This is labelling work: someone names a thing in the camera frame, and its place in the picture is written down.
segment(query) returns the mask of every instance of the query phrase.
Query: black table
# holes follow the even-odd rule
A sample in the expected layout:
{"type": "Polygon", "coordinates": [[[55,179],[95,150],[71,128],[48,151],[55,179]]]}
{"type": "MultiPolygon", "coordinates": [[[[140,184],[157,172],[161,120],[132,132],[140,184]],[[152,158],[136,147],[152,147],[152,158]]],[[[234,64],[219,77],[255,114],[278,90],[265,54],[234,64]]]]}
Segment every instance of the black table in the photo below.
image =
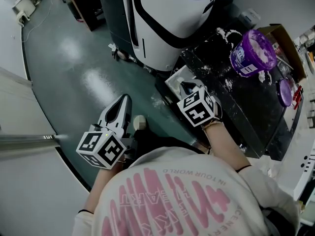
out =
{"type": "MultiPolygon", "coordinates": [[[[238,20],[224,28],[225,32],[236,30],[244,34],[248,29],[238,20]]],[[[212,31],[212,36],[196,47],[182,53],[186,65],[216,95],[232,129],[232,137],[247,147],[246,155],[259,158],[268,154],[274,160],[282,160],[292,139],[300,110],[291,130],[283,118],[285,108],[277,96],[276,82],[284,78],[276,66],[270,71],[272,82],[266,74],[263,83],[258,75],[248,78],[238,75],[231,66],[230,52],[241,41],[236,33],[228,37],[212,31]]]]}

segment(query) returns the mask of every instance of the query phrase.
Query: white wall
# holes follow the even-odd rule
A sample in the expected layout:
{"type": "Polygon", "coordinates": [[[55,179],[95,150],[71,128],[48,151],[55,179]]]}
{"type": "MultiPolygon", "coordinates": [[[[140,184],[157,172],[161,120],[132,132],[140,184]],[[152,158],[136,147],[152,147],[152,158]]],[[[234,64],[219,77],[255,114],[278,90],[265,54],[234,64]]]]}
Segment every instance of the white wall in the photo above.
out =
{"type": "Polygon", "coordinates": [[[53,135],[30,81],[0,67],[0,126],[6,135],[53,135]]]}
{"type": "Polygon", "coordinates": [[[0,233],[70,236],[87,190],[55,149],[0,161],[0,233]]]}
{"type": "Polygon", "coordinates": [[[21,27],[12,10],[15,0],[0,0],[0,66],[26,78],[21,46],[21,27]]]}
{"type": "Polygon", "coordinates": [[[292,39],[315,25],[315,0],[234,0],[244,11],[253,8],[261,16],[258,27],[283,24],[292,39]]]}

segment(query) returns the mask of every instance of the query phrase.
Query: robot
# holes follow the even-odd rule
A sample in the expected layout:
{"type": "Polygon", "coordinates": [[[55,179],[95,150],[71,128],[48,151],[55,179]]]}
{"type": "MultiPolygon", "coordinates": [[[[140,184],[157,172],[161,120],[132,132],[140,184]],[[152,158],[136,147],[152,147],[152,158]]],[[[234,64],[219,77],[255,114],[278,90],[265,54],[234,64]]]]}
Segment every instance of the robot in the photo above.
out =
{"type": "Polygon", "coordinates": [[[181,51],[207,30],[214,2],[101,0],[115,48],[158,71],[171,71],[181,51]]]}

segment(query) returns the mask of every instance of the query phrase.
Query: bracelet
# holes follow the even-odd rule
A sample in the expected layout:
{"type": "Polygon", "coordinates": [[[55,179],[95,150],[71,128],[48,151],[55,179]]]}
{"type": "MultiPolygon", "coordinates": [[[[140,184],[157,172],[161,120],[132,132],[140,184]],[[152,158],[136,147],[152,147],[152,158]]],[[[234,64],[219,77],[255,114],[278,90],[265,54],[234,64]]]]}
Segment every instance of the bracelet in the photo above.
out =
{"type": "Polygon", "coordinates": [[[222,123],[222,122],[216,119],[212,119],[209,123],[207,123],[205,126],[202,127],[202,130],[207,129],[208,127],[216,123],[222,123]]]}

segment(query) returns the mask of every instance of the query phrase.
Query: green floor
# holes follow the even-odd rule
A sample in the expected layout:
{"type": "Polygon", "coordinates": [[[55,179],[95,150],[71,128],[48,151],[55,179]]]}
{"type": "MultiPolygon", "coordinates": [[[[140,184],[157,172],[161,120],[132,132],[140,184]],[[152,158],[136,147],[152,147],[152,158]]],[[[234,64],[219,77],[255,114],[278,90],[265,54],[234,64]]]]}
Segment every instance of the green floor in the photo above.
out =
{"type": "MultiPolygon", "coordinates": [[[[106,24],[90,32],[74,19],[66,4],[52,1],[49,16],[25,43],[26,59],[34,93],[56,133],[63,134],[61,148],[83,179],[92,185],[97,168],[75,152],[80,138],[123,93],[132,98],[132,115],[144,115],[158,135],[193,143],[194,138],[164,105],[155,78],[134,63],[112,58],[106,24]]],[[[45,18],[50,5],[51,0],[43,0],[31,15],[24,28],[25,39],[45,18]]]]}

